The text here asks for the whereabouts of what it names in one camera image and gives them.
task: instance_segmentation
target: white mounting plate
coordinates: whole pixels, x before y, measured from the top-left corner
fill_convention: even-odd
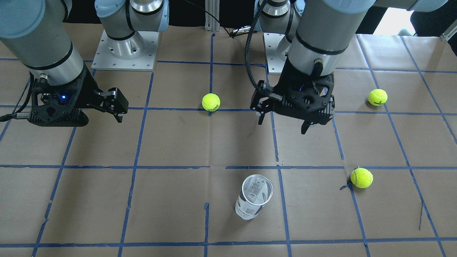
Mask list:
[[[92,63],[94,70],[133,70],[133,71],[152,71],[155,64],[155,55],[159,43],[159,33],[151,31],[139,31],[143,37],[145,49],[143,55],[134,59],[118,59],[111,54],[108,48],[108,36],[103,31],[97,53]]]
[[[279,57],[276,48],[283,37],[283,34],[263,33],[265,55],[268,63],[268,74],[280,75],[282,72],[285,61]]]

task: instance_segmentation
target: table surface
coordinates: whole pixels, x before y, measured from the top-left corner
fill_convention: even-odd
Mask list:
[[[90,68],[102,26],[64,26]],[[0,256],[457,256],[449,45],[356,35],[335,70],[335,118],[303,136],[300,120],[276,113],[257,125],[245,40],[169,27],[154,72],[91,69],[129,100],[122,123],[94,110],[81,128],[0,123]],[[261,33],[251,62],[265,79]],[[27,80],[0,44],[0,113]],[[384,106],[366,104],[375,88],[387,91]],[[211,115],[200,105],[208,92],[222,101]],[[340,190],[358,166],[373,184]],[[251,174],[274,193],[244,221],[234,204]]]

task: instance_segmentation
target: cylindrical container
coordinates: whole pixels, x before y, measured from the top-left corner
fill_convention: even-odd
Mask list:
[[[244,220],[251,220],[259,214],[273,195],[271,182],[262,175],[247,177],[235,203],[235,212]]]

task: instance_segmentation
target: yellow tennis ball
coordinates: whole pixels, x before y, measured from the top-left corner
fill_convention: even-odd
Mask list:
[[[387,93],[382,89],[375,89],[368,95],[368,101],[374,106],[383,105],[387,102]]]
[[[216,111],[221,105],[221,100],[216,94],[209,93],[206,94],[202,99],[202,106],[205,110],[209,112]]]
[[[358,188],[367,188],[373,182],[373,174],[367,169],[358,167],[351,173],[351,182]]]

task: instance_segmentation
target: can label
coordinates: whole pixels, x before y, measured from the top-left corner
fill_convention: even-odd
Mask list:
[[[264,176],[251,175],[243,182],[235,204],[235,212],[244,220],[251,220],[259,214],[271,199],[273,187]]]

